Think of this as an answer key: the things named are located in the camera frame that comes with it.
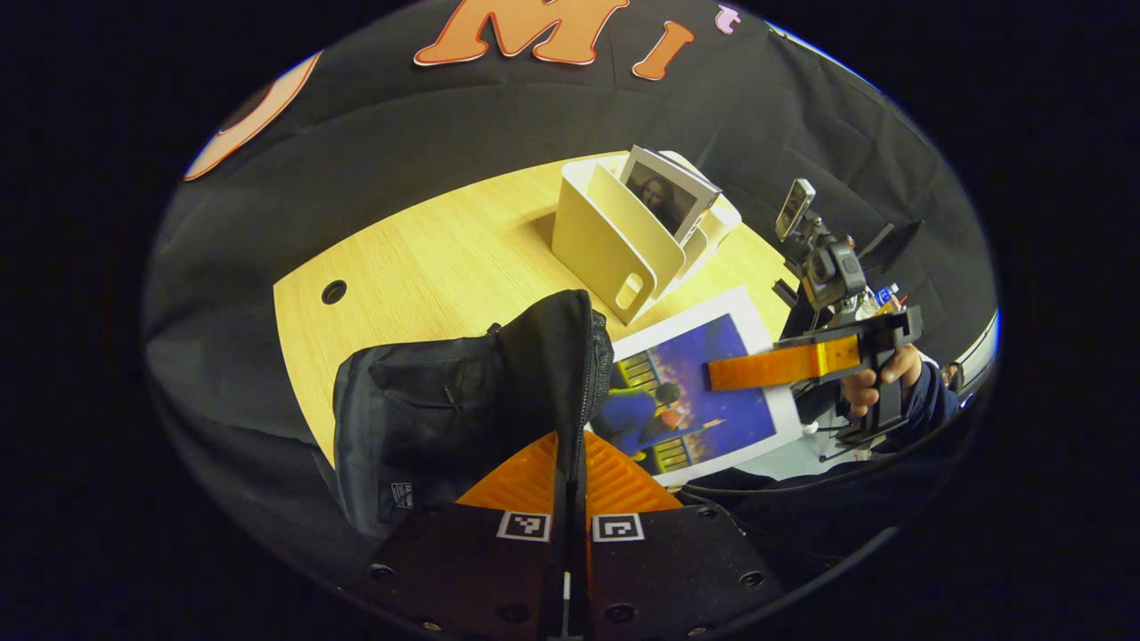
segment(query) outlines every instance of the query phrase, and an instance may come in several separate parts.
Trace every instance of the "painting print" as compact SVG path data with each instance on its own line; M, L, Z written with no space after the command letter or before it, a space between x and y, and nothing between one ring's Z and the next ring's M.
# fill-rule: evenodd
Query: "painting print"
M727 314L614 363L594 432L650 474L678 471L775 436L763 390L708 391L705 364L747 356Z

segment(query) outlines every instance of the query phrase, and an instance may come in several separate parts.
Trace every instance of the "blue sleeve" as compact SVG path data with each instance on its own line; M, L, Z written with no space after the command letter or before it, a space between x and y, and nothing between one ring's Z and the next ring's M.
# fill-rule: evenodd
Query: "blue sleeve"
M942 425L959 409L958 395L942 382L942 375L930 363L922 363L922 373L914 383L906 407L906 424L890 432L887 439L907 446Z

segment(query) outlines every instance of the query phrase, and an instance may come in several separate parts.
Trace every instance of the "wooden table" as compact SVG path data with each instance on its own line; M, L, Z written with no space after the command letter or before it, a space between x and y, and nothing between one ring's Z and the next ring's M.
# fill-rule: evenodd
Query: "wooden table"
M489 178L408 208L274 285L293 392L331 464L333 386L351 354L385 343L481 335L546 295L588 289L551 252L565 162ZM632 325L597 300L594 308L605 314L610 338L619 340L744 285L775 341L789 313L772 290L776 279L796 289L783 257L742 225L699 271ZM326 305L323 293L335 281L347 286L343 298Z

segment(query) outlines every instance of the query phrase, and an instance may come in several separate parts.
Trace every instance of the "black backpack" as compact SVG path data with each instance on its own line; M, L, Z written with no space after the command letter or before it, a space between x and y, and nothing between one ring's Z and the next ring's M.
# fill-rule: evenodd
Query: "black backpack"
M357 351L333 391L337 503L353 528L385 539L412 510L454 503L551 431L557 473L572 480L612 363L605 316L583 290L482 336Z

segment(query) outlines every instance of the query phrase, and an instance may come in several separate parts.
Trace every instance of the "printed picture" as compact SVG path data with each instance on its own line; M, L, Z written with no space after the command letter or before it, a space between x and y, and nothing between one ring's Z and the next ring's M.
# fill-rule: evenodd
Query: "printed picture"
M640 162L635 162L629 170L626 187L645 204L670 235L677 234L697 204L697 196Z
M764 391L708 391L705 364L747 356L727 314L614 363L595 433L652 476L749 447L776 433Z

